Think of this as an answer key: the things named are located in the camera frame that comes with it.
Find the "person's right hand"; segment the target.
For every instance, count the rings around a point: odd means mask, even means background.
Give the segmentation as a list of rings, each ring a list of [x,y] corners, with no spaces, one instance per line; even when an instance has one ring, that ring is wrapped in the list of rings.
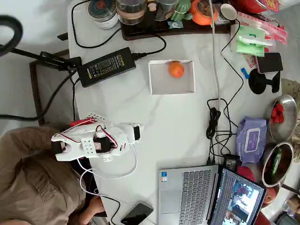
[[[92,219],[97,213],[102,213],[105,211],[103,202],[100,196],[95,196],[91,199],[87,209],[80,215],[80,220],[86,224]]]

